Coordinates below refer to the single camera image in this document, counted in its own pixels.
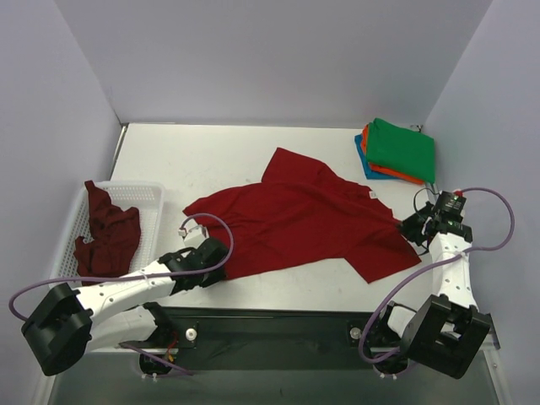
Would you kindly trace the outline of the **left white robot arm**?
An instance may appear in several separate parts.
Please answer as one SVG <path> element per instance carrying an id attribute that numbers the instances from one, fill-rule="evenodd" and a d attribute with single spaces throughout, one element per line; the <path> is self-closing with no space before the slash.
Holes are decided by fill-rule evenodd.
<path id="1" fill-rule="evenodd" d="M 225 277 L 231 250 L 208 238 L 197 247 L 166 253 L 117 281 L 51 288 L 21 332 L 44 375 L 58 375 L 91 351 L 122 343 L 158 348 L 183 337 L 158 300 Z"/>

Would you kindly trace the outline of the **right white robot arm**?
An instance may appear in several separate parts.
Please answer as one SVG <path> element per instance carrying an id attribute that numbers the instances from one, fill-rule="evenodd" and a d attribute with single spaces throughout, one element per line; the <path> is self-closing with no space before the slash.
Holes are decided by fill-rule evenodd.
<path id="1" fill-rule="evenodd" d="M 473 233 L 463 224 L 466 198 L 461 192 L 440 192 L 435 202 L 404 219 L 402 236 L 422 246 L 432 262 L 433 292 L 413 310 L 389 302 L 366 337 L 363 352 L 373 347 L 397 345 L 398 353 L 376 363 L 380 377 L 397 378 L 420 364 L 462 378 L 491 328 L 491 318 L 478 310 L 470 281 L 466 252 Z"/>

